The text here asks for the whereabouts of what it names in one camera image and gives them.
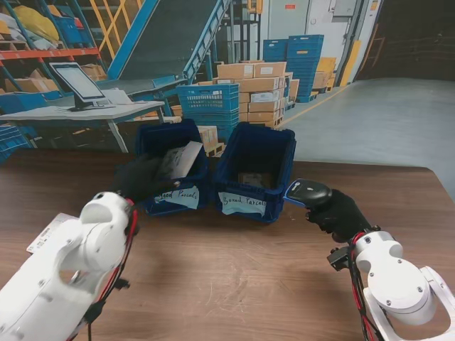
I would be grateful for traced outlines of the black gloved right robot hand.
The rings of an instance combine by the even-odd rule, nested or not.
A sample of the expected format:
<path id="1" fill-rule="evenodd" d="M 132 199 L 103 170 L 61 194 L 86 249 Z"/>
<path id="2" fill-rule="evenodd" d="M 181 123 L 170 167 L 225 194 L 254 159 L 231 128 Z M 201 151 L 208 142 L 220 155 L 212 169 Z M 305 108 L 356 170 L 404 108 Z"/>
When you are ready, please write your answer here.
<path id="1" fill-rule="evenodd" d="M 340 190 L 333 189 L 328 202 L 309 210 L 307 220 L 330 234 L 335 242 L 345 243 L 360 232 L 371 228 L 355 200 Z"/>

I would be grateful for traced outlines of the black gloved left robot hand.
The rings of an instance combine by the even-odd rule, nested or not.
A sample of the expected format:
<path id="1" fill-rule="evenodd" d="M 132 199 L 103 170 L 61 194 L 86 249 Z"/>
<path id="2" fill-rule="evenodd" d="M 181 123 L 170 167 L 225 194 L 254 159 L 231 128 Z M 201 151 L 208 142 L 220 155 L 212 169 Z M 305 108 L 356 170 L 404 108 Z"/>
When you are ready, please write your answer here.
<path id="1" fill-rule="evenodd" d="M 162 158 L 142 155 L 136 160 L 122 166 L 114 176 L 108 192 L 116 193 L 134 204 L 175 190 L 180 182 L 169 180 L 159 175 Z"/>

